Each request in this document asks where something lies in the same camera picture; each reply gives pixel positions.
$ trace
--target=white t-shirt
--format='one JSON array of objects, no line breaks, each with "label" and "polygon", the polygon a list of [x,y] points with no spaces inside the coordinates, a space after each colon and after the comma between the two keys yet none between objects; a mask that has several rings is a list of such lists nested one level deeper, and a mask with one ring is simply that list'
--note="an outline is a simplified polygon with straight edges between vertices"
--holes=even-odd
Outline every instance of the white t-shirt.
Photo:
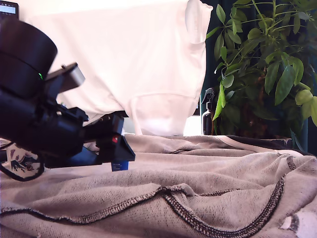
[{"label": "white t-shirt", "polygon": [[212,7],[156,0],[96,8],[24,14],[58,48],[52,71],[78,62],[86,77],[57,100],[90,117],[125,110],[136,134],[181,135],[205,77]]}]

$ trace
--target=gray fabric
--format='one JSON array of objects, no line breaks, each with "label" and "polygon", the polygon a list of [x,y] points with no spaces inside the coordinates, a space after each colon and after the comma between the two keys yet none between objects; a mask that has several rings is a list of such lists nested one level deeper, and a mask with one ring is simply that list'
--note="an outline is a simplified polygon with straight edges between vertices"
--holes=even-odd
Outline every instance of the gray fabric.
[{"label": "gray fabric", "polygon": [[215,136],[126,135],[128,171],[110,164],[1,174],[0,237],[295,238],[299,210],[317,216],[317,160],[255,153]]}]

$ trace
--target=spray bottle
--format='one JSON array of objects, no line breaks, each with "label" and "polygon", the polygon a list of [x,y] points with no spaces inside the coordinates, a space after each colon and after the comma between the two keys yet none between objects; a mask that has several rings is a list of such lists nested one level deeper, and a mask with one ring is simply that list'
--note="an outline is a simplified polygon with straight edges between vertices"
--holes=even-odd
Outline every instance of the spray bottle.
[{"label": "spray bottle", "polygon": [[214,89],[209,88],[206,90],[205,97],[202,104],[207,104],[207,111],[203,114],[203,135],[213,135],[213,116],[214,116]]}]

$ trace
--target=white backdrop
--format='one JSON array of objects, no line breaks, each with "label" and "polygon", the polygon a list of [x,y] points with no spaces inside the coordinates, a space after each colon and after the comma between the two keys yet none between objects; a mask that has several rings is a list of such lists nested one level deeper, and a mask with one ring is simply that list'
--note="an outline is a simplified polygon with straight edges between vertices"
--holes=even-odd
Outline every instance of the white backdrop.
[{"label": "white backdrop", "polygon": [[101,8],[125,8],[169,0],[12,0],[20,6],[20,19],[35,15],[87,11]]}]

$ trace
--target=spray nozzle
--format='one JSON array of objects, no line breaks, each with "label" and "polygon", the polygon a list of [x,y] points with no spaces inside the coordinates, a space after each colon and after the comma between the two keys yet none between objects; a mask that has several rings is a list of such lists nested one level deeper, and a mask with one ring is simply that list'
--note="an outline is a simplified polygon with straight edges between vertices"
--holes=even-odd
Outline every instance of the spray nozzle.
[{"label": "spray nozzle", "polygon": [[214,97],[215,97],[214,89],[213,88],[207,89],[202,104],[213,103]]}]

